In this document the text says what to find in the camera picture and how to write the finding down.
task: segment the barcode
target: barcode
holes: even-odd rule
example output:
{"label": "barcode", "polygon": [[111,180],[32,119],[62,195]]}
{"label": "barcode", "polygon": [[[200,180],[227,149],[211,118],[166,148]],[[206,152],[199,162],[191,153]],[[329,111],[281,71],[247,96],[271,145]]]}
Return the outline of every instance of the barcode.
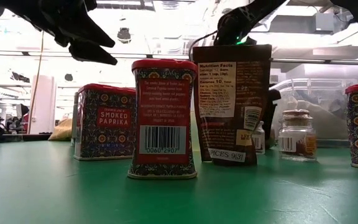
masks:
{"label": "barcode", "polygon": [[293,139],[288,137],[280,137],[278,139],[278,146],[280,151],[283,152],[296,152],[296,148],[293,147]]}
{"label": "barcode", "polygon": [[261,145],[260,145],[260,139],[259,139],[259,137],[253,137],[252,139],[254,140],[255,149],[260,149],[260,148],[261,148]]}
{"label": "barcode", "polygon": [[262,109],[257,106],[246,106],[244,108],[244,129],[253,131],[259,122]]}
{"label": "barcode", "polygon": [[186,126],[140,126],[140,154],[185,154]]}

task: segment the glass spice jar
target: glass spice jar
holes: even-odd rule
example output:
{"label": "glass spice jar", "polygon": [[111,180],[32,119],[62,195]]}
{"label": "glass spice jar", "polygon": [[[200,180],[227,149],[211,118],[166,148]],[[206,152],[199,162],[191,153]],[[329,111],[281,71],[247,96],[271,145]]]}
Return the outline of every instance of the glass spice jar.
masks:
{"label": "glass spice jar", "polygon": [[278,148],[282,159],[294,161],[316,160],[316,132],[307,110],[283,112],[282,127],[278,132]]}
{"label": "glass spice jar", "polygon": [[252,133],[256,154],[265,154],[265,131],[262,125],[264,125],[264,122],[259,122],[257,128]]}

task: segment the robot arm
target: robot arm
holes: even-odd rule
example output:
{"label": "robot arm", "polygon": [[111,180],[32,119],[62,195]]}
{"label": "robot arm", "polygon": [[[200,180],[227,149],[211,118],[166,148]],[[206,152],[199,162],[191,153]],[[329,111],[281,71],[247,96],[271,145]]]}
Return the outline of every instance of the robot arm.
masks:
{"label": "robot arm", "polygon": [[[285,0],[255,0],[223,15],[218,22],[214,45],[234,45],[247,36],[265,16],[280,7]],[[358,0],[331,0],[337,6],[348,9],[358,22]]]}
{"label": "robot arm", "polygon": [[8,9],[62,47],[70,43],[74,59],[115,65],[117,60],[100,47],[115,42],[88,16],[95,8],[96,0],[0,0],[0,16]]}

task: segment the green table surface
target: green table surface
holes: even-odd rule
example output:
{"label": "green table surface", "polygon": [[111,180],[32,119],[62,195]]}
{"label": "green table surface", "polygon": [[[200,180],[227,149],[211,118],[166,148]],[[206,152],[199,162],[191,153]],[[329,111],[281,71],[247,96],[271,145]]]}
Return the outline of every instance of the green table surface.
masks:
{"label": "green table surface", "polygon": [[258,156],[257,167],[200,161],[191,180],[127,178],[130,160],[77,161],[68,142],[0,144],[0,223],[352,223],[358,168],[348,149],[317,163]]}

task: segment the nutrition facts label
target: nutrition facts label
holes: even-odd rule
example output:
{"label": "nutrition facts label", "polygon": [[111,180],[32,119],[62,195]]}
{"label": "nutrition facts label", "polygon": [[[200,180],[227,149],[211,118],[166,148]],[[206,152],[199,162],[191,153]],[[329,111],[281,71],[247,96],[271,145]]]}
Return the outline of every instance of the nutrition facts label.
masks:
{"label": "nutrition facts label", "polygon": [[236,62],[198,64],[200,116],[232,118],[236,104]]}

